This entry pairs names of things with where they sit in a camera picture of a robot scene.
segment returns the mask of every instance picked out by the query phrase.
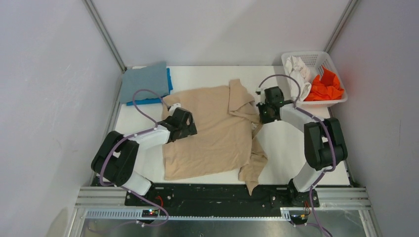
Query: vertical metal post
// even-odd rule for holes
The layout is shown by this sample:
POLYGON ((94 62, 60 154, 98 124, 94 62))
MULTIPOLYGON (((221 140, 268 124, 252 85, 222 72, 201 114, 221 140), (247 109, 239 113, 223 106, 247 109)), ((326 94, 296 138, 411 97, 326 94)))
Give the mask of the vertical metal post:
POLYGON ((105 24, 103 24, 102 19, 100 18, 99 12, 97 11, 96 7, 94 6, 93 0, 83 0, 89 14, 92 16, 93 21, 95 22, 100 34, 102 35, 103 39, 105 40, 106 44, 108 45, 109 49, 111 50, 119 68, 122 72, 126 71, 126 66, 122 61, 121 56, 119 55, 117 48, 115 47, 114 42, 109 35, 109 32, 106 30, 105 24))
POLYGON ((329 39, 329 42, 327 43, 324 51, 329 53, 331 52, 333 46, 335 45, 338 37, 340 36, 340 34, 343 31, 343 28, 345 27, 345 25, 347 24, 347 22, 349 21, 349 19, 351 18, 351 16, 353 15, 353 13, 355 12, 356 7, 358 6, 359 2, 361 0, 350 0, 348 2, 348 5, 346 5, 345 11, 343 11, 342 16, 340 17, 335 30, 333 31, 332 36, 329 39))

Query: plastic basket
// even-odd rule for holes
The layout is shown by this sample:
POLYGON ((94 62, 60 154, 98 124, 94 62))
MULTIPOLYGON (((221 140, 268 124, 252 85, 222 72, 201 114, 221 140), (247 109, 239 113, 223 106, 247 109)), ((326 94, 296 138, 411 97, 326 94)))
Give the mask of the plastic basket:
MULTIPOLYGON (((322 51, 301 51, 301 52, 290 52, 290 53, 284 53, 281 56, 282 64, 285 65, 287 58, 290 56, 300 57, 303 62, 308 66, 311 72, 311 80, 320 74, 320 76, 323 76, 323 68, 322 65, 327 68, 328 70, 334 72, 339 81, 340 81, 340 87, 345 90, 345 86, 342 83, 342 79, 339 76, 339 73, 337 73, 336 67, 332 62, 332 59, 330 58, 329 54, 322 51)), ((290 75, 290 72, 287 71, 287 69, 284 66, 285 74, 290 75)), ((298 101, 298 105, 304 105, 307 107, 330 107, 334 104, 345 102, 348 100, 348 94, 346 93, 346 90, 344 91, 342 95, 342 99, 340 100, 324 100, 324 101, 298 101)))

